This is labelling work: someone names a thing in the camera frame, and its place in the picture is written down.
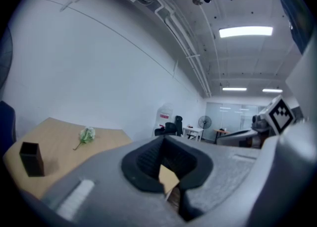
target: ceiling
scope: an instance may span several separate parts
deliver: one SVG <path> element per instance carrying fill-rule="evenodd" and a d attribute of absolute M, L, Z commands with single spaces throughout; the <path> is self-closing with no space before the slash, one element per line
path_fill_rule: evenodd
<path fill-rule="evenodd" d="M 288 90 L 288 77 L 301 54 L 292 40 L 289 21 L 280 0 L 212 0 L 202 11 L 192 0 L 174 2 L 201 55 L 212 95 L 222 86 L 247 87 L 249 95 L 265 95 L 263 88 Z M 272 36 L 240 36 L 221 39 L 219 29 L 232 26 L 272 26 Z"/>

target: ceiling light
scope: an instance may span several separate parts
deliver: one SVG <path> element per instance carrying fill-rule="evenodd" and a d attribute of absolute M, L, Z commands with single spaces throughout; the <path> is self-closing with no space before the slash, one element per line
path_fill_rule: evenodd
<path fill-rule="evenodd" d="M 282 93 L 283 90 L 281 89 L 263 89 L 263 92 L 272 92 L 272 93 Z"/>
<path fill-rule="evenodd" d="M 247 88 L 222 88 L 224 91 L 246 91 Z"/>
<path fill-rule="evenodd" d="M 244 26 L 220 29 L 219 34 L 221 38 L 244 36 L 244 35 L 265 35 L 271 36 L 273 27 L 267 26 Z"/>

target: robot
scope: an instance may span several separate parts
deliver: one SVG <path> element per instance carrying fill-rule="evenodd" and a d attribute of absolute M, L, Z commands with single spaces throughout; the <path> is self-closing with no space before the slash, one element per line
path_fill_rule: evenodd
<path fill-rule="evenodd" d="M 178 212 L 159 182 L 163 160 L 180 180 Z M 94 155 L 55 183 L 41 202 L 29 194 L 26 200 L 59 226 L 270 226 L 280 217 L 270 212 L 287 210 L 316 162 L 312 123 L 285 129 L 262 149 L 161 135 Z"/>
<path fill-rule="evenodd" d="M 253 116 L 252 127 L 216 139 L 216 144 L 260 148 L 269 136 L 280 135 L 295 121 L 294 114 L 281 95 L 274 98 L 258 115 Z"/>

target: desk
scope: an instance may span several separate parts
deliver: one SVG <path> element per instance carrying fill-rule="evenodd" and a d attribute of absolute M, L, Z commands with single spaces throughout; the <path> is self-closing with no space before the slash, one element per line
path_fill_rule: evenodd
<path fill-rule="evenodd" d="M 183 135 L 186 136 L 188 132 L 195 132 L 196 133 L 196 141 L 198 141 L 198 136 L 200 135 L 199 141 L 201 141 L 202 139 L 202 133 L 203 133 L 203 129 L 202 128 L 198 128 L 198 127 L 183 127 Z"/>
<path fill-rule="evenodd" d="M 51 185 L 89 157 L 132 142 L 123 130 L 95 128 L 95 140 L 82 144 L 74 151 L 73 148 L 79 143 L 79 132 L 84 128 L 85 126 L 48 118 L 15 142 L 3 156 L 3 161 L 17 186 L 40 199 Z M 24 141 L 39 144 L 44 162 L 44 177 L 27 175 L 19 155 Z M 167 179 L 168 189 L 178 183 L 177 180 L 171 181 L 169 169 L 162 171 L 160 181 L 165 185 L 164 179 Z"/>
<path fill-rule="evenodd" d="M 219 133 L 219 136 L 223 133 L 223 134 L 229 134 L 230 132 L 228 131 L 223 131 L 223 130 L 219 130 L 219 129 L 214 129 L 215 132 L 217 132 L 216 134 L 216 138 L 215 140 L 218 138 L 218 133 Z"/>

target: glass wall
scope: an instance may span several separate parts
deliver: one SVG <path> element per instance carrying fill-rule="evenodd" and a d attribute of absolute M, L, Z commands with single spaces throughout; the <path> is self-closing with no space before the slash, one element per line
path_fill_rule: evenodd
<path fill-rule="evenodd" d="M 206 116 L 211 118 L 211 127 L 204 130 L 204 138 L 215 140 L 217 129 L 229 132 L 250 129 L 252 117 L 264 107 L 236 104 L 207 103 Z"/>

